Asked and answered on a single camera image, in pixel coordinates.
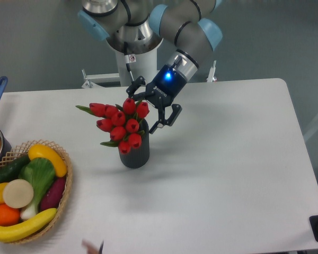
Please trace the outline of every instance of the purple eggplant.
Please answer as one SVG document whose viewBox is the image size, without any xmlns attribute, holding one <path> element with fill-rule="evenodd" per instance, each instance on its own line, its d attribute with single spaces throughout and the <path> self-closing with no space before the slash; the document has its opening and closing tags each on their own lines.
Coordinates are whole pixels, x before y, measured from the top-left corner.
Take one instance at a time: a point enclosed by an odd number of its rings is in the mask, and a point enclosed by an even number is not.
<svg viewBox="0 0 318 254">
<path fill-rule="evenodd" d="M 58 208 L 65 190 L 66 177 L 57 178 L 40 202 L 40 211 Z"/>
</svg>

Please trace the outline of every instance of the tulip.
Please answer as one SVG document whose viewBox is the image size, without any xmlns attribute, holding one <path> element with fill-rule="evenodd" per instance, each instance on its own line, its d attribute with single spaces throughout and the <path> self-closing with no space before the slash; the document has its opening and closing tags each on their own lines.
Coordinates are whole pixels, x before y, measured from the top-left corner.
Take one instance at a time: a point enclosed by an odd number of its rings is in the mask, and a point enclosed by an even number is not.
<svg viewBox="0 0 318 254">
<path fill-rule="evenodd" d="M 134 99 L 127 98 L 122 105 L 122 110 L 125 114 L 133 115 L 136 111 L 136 103 L 134 102 Z"/>
<path fill-rule="evenodd" d="M 112 116 L 111 120 L 114 126 L 122 126 L 126 122 L 126 117 L 122 111 L 119 111 Z"/>
<path fill-rule="evenodd" d="M 135 119 L 130 119 L 126 123 L 126 131 L 129 133 L 134 133 L 139 130 L 139 123 Z"/>
<path fill-rule="evenodd" d="M 102 120 L 97 120 L 96 126 L 102 131 L 105 132 L 111 132 L 113 128 L 113 124 L 111 119 L 102 119 Z"/>
<path fill-rule="evenodd" d="M 138 113 L 138 117 L 139 118 L 145 118 L 147 116 L 147 114 L 149 113 L 148 103 L 147 102 L 141 102 L 137 106 L 136 111 Z"/>
<path fill-rule="evenodd" d="M 95 116 L 105 116 L 105 105 L 101 103 L 90 103 L 90 110 Z"/>
<path fill-rule="evenodd" d="M 105 117 L 106 118 L 112 118 L 112 116 L 117 113 L 119 110 L 117 109 L 117 107 L 112 106 L 112 105 L 105 105 Z"/>
<path fill-rule="evenodd" d="M 123 126 L 117 126 L 113 128 L 110 134 L 110 138 L 113 141 L 119 141 L 122 140 L 126 135 L 126 130 Z"/>
<path fill-rule="evenodd" d="M 122 140 L 122 141 L 119 143 L 118 148 L 119 148 L 119 151 L 120 151 L 123 155 L 129 153 L 130 150 L 131 150 L 131 146 L 129 145 L 129 143 L 126 142 L 126 141 L 124 141 L 124 140 Z"/>
<path fill-rule="evenodd" d="M 142 145 L 142 136 L 138 133 L 132 133 L 128 137 L 128 143 L 133 148 L 139 148 Z"/>
</svg>

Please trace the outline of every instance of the bok choy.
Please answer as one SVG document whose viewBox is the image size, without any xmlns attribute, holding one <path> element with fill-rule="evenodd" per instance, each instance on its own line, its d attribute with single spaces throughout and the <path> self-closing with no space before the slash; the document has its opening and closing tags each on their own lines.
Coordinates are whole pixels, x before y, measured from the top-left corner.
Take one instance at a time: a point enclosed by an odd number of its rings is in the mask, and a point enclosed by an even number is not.
<svg viewBox="0 0 318 254">
<path fill-rule="evenodd" d="M 39 212 L 39 204 L 52 185 L 54 177 L 54 166 L 45 158 L 35 158 L 22 168 L 19 178 L 28 181 L 34 190 L 32 201 L 20 213 L 22 220 L 28 220 Z"/>
</svg>

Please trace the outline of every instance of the fruit basket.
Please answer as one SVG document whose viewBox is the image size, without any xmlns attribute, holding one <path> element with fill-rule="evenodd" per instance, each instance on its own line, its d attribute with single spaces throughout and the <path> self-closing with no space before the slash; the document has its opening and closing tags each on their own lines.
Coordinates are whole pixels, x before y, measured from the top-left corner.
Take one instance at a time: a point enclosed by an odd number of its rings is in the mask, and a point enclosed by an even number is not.
<svg viewBox="0 0 318 254">
<path fill-rule="evenodd" d="M 47 223 L 45 226 L 43 226 L 40 230 L 38 230 L 35 233 L 32 233 L 22 239 L 16 240 L 16 241 L 9 241 L 6 243 L 12 243 L 12 244 L 24 244 L 27 242 L 31 242 L 33 240 L 36 240 L 43 236 L 45 233 L 47 233 L 50 229 L 52 229 L 55 225 L 55 223 L 58 221 L 60 216 L 62 215 L 64 208 L 66 206 L 66 202 L 68 200 L 72 182 L 73 182 L 73 169 L 72 169 L 72 163 L 70 161 L 68 153 L 66 153 L 65 149 L 63 149 L 58 144 L 54 143 L 53 141 L 45 141 L 45 140 L 33 140 L 28 141 L 26 143 L 22 143 L 19 146 L 16 146 L 15 148 L 12 148 L 12 150 L 8 153 L 6 153 L 6 156 L 2 158 L 0 161 L 0 170 L 9 164 L 11 161 L 15 160 L 16 158 L 19 158 L 23 155 L 26 155 L 30 148 L 34 146 L 35 144 L 42 144 L 44 146 L 47 146 L 49 148 L 52 148 L 62 159 L 62 161 L 65 163 L 67 172 L 64 175 L 64 178 L 66 178 L 65 188 L 60 200 L 60 203 L 57 207 L 56 214 L 53 219 L 49 223 Z"/>
</svg>

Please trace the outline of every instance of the yellow banana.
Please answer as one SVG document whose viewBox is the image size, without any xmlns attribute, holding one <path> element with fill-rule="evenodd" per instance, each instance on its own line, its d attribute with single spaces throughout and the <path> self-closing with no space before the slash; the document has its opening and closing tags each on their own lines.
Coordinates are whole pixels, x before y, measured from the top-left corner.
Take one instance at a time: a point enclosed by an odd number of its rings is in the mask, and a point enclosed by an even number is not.
<svg viewBox="0 0 318 254">
<path fill-rule="evenodd" d="M 28 237 L 53 220 L 56 213 L 56 208 L 50 208 L 17 225 L 0 226 L 0 242 L 13 242 Z"/>
</svg>

